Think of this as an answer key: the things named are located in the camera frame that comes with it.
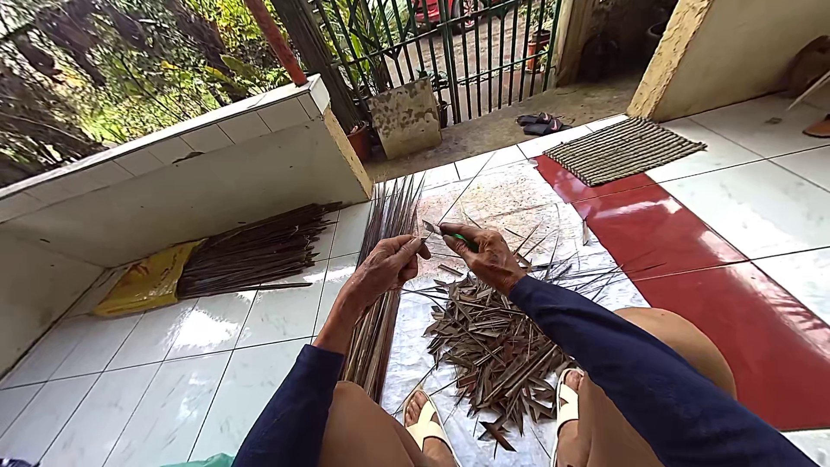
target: yellow plastic bag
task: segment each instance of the yellow plastic bag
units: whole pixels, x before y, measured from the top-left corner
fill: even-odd
[[[176,303],[176,284],[202,240],[174,245],[133,264],[92,314],[113,317]]]

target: foot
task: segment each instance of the foot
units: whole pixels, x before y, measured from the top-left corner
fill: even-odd
[[[421,409],[426,403],[427,395],[422,391],[417,391],[409,401],[409,405],[403,414],[403,426],[415,425],[417,418],[421,415]],[[439,423],[438,413],[432,415],[432,421]],[[426,457],[434,460],[438,467],[456,467],[456,461],[452,458],[450,447],[441,439],[426,438],[423,441],[423,453]]]
[[[578,371],[568,371],[568,374],[565,375],[564,384],[578,394],[579,386],[582,385],[582,379],[583,376],[579,374]],[[562,405],[565,401],[563,399],[559,399],[559,403]],[[559,428],[559,440],[571,440],[576,438],[578,424],[579,420],[568,420],[564,422],[562,427]]]

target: wrinkled hand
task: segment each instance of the wrinkled hand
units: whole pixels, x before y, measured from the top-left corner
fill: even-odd
[[[507,242],[494,230],[482,230],[464,224],[441,224],[444,243],[464,260],[467,267],[487,285],[507,295],[519,279],[527,275],[519,266]],[[452,234],[461,234],[467,240],[478,245],[478,253],[473,253],[460,238]]]
[[[378,242],[368,257],[340,289],[341,297],[359,309],[374,303],[388,290],[403,287],[417,276],[417,254],[429,259],[427,245],[412,235],[398,235]]]

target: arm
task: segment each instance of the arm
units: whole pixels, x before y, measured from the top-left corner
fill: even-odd
[[[648,332],[576,292],[528,277],[498,233],[441,228],[478,243],[473,253],[444,237],[476,276],[509,295],[579,361],[664,465],[815,465]]]
[[[352,328],[380,294],[417,275],[415,253],[429,258],[426,247],[412,235],[378,242],[340,289],[314,344],[303,346],[242,442],[233,467],[316,467]]]

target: small knife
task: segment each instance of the small knife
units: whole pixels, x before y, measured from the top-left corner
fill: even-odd
[[[428,223],[426,220],[423,220],[423,219],[421,219],[421,222],[423,222],[423,227],[428,232],[432,232],[433,234],[436,234],[439,237],[444,235],[444,233],[441,231],[440,227],[438,227],[436,225],[432,225],[432,224]],[[447,235],[451,235],[452,237],[460,238],[461,240],[464,240],[464,243],[466,243],[466,246],[470,249],[470,251],[472,251],[473,253],[478,253],[478,245],[475,244],[474,242],[471,242],[470,240],[464,238],[464,236],[461,235],[460,233],[450,233],[450,234],[447,233]]]

